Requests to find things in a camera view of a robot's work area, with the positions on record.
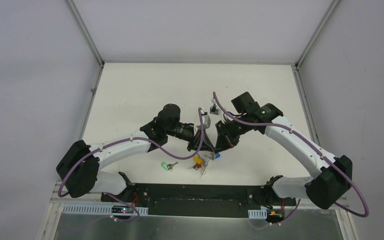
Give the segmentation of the blue tag key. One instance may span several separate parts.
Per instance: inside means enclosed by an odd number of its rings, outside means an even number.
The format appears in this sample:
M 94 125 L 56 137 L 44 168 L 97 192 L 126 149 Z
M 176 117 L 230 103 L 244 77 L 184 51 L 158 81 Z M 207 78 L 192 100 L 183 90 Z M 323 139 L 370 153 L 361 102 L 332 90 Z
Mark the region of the blue tag key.
M 221 157 L 221 154 L 220 153 L 213 153 L 212 155 L 211 155 L 211 159 L 212 160 L 216 160 L 216 159 L 218 159 L 218 158 L 220 158 Z

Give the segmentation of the yellow tag key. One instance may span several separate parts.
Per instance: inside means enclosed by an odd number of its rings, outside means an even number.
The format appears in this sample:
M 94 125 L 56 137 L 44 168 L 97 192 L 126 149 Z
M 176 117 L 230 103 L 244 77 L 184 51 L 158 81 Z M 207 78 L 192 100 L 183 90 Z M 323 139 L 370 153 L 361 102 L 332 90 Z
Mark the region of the yellow tag key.
M 192 160 L 194 161 L 194 165 L 188 167 L 188 169 L 200 170 L 204 166 L 204 164 L 205 164 L 205 160 L 202 159 L 201 157 L 197 156 L 197 155 L 194 156 L 192 158 Z

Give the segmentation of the green tag key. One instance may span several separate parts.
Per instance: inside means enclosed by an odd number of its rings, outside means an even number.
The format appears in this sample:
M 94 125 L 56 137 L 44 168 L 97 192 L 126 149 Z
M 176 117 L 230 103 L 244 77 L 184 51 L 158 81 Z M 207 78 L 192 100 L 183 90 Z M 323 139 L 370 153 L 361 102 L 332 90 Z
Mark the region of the green tag key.
M 174 163 L 166 163 L 166 162 L 162 162 L 161 163 L 161 167 L 163 169 L 165 169 L 166 171 L 172 171 L 174 166 L 177 165 L 179 162 L 174 162 Z

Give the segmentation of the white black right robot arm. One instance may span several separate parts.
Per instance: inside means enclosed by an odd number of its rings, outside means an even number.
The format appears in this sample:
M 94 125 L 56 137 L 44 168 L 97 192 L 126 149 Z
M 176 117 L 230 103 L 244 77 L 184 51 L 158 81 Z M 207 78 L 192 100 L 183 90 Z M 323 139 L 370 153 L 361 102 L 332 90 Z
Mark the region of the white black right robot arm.
M 280 144 L 308 172 L 305 177 L 271 177 L 263 192 L 268 204 L 276 205 L 283 198 L 303 198 L 327 210 L 352 187 L 353 163 L 346 155 L 337 157 L 324 150 L 301 135 L 280 109 L 271 103 L 259 105 L 247 91 L 231 102 L 239 116 L 215 124 L 215 152 L 232 149 L 240 136 L 258 131 Z

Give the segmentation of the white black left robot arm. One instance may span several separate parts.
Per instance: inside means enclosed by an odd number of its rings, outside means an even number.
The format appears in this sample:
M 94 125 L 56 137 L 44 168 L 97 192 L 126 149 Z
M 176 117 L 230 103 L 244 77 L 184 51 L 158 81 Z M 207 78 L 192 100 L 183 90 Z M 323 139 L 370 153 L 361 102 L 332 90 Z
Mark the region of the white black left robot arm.
M 199 108 L 198 124 L 181 122 L 180 114 L 180 107 L 169 103 L 150 122 L 131 134 L 95 144 L 87 144 L 82 139 L 74 142 L 56 166 L 62 180 L 58 196 L 79 198 L 89 192 L 102 192 L 110 193 L 124 203 L 132 198 L 133 189 L 125 176 L 106 172 L 105 167 L 156 149 L 177 160 L 191 159 L 200 151 L 212 152 L 214 147 L 206 134 L 211 124 L 209 114 Z M 164 149 L 169 137 L 187 142 L 186 149 L 192 152 L 191 155 L 176 156 Z

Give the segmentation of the black robot base mount plate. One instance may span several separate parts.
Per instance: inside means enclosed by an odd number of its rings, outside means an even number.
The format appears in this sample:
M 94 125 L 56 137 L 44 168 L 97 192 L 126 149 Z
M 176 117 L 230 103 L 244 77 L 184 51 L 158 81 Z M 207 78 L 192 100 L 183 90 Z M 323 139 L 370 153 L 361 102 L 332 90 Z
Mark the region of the black robot base mount plate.
M 119 200 L 137 200 L 149 215 L 180 217 L 247 218 L 249 210 L 272 206 L 293 207 L 294 198 L 279 198 L 258 185 L 196 185 L 135 183 Z

